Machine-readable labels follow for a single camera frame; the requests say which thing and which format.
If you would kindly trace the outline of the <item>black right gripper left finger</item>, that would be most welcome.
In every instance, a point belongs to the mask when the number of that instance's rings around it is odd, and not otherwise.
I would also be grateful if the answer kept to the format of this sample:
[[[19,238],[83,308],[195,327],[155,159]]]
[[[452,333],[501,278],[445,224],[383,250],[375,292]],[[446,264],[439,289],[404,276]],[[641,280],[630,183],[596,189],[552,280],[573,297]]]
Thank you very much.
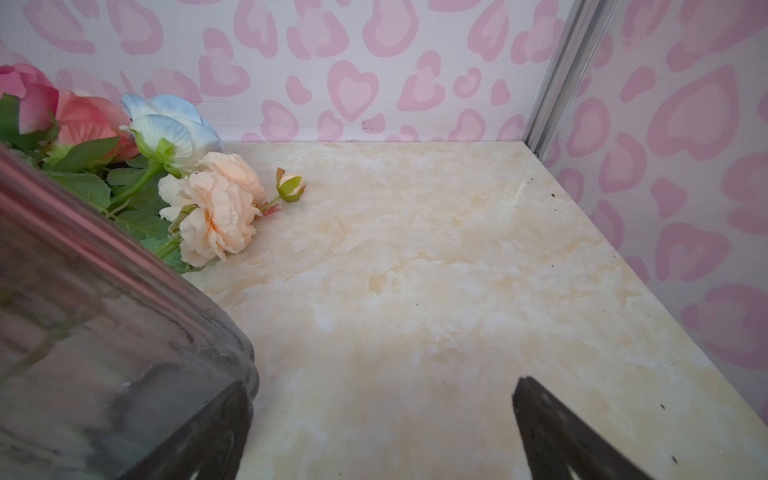
[[[251,423],[245,385],[233,382],[122,477],[234,479]]]

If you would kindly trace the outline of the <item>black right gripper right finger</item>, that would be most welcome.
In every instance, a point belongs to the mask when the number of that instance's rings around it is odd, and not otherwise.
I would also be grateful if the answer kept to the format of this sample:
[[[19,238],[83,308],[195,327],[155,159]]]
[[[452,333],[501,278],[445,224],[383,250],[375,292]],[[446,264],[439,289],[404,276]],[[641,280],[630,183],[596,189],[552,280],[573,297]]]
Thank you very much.
[[[651,479],[535,378],[518,380],[512,408],[533,479]]]

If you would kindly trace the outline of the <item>red grey glass vase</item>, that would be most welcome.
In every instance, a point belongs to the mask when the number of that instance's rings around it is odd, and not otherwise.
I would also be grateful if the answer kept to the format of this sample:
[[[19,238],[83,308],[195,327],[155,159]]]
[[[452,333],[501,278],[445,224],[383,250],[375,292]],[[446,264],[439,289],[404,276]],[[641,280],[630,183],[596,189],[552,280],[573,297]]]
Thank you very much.
[[[124,479],[231,383],[231,318],[84,202],[1,153],[1,475]]]

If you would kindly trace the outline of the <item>peach rose stem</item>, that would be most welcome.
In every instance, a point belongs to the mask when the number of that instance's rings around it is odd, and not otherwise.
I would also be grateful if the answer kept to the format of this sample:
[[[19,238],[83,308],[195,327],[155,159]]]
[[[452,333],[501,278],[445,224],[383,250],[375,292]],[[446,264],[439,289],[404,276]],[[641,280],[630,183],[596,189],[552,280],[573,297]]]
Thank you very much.
[[[158,182],[165,202],[159,215],[170,223],[171,244],[158,254],[177,254],[185,265],[199,269],[242,252],[256,235],[256,221],[275,212],[279,203],[299,201],[306,183],[279,168],[275,189],[276,196],[268,198],[254,168],[234,153],[210,152],[191,173],[165,176]]]

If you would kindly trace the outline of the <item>white blue rose stem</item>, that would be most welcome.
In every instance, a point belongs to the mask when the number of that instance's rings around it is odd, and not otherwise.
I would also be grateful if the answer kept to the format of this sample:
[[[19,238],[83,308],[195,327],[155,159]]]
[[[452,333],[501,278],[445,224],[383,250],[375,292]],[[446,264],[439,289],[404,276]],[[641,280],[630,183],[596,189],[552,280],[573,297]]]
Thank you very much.
[[[192,173],[211,152],[221,152],[223,142],[215,128],[190,101],[171,94],[144,98],[126,94],[122,104],[130,124],[124,129],[135,140],[147,166],[110,204],[123,207],[162,177],[181,178]]]

